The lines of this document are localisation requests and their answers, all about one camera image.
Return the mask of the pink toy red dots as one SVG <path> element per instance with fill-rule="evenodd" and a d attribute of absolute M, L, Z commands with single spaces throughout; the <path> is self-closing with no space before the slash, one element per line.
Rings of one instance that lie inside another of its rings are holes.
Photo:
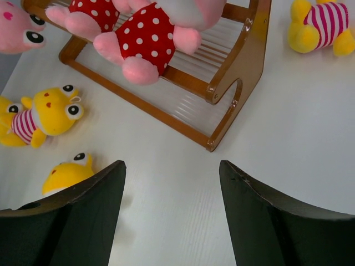
<path fill-rule="evenodd" d="M 71 1 L 69 7 L 51 6 L 47 17 L 70 33 L 94 41 L 110 35 L 121 12 L 130 11 L 128 1 Z"/>
<path fill-rule="evenodd" d="M 93 46 L 106 60 L 121 66 L 127 81 L 151 85 L 163 75 L 176 50 L 194 54 L 201 32 L 221 18 L 225 0 L 114 1 L 131 16 L 114 32 L 95 37 Z"/>
<path fill-rule="evenodd" d="M 20 54 L 42 48 L 46 39 L 41 35 L 45 21 L 29 14 L 10 1 L 1 1 L 1 53 Z"/>

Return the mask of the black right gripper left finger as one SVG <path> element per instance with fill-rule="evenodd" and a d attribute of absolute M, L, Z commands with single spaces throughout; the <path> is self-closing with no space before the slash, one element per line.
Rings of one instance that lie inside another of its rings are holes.
<path fill-rule="evenodd" d="M 124 161 L 19 209 L 1 210 L 1 265 L 108 265 Z"/>

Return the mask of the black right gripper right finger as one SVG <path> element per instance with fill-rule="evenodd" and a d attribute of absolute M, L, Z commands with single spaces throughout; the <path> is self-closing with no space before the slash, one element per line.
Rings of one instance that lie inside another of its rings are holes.
<path fill-rule="evenodd" d="M 237 265 L 354 265 L 354 216 L 313 206 L 219 165 Z"/>

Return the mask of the yellow toy pink stripes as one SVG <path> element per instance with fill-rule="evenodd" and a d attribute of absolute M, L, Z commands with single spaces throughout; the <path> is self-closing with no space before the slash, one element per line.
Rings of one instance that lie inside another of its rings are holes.
<path fill-rule="evenodd" d="M 301 54 L 332 47 L 337 57 L 354 52 L 354 1 L 293 1 L 288 44 Z"/>
<path fill-rule="evenodd" d="M 1 137 L 5 147 L 41 147 L 48 136 L 67 132 L 84 115 L 79 90 L 71 85 L 44 89 L 33 98 L 22 97 L 25 110 L 1 115 L 8 132 Z"/>

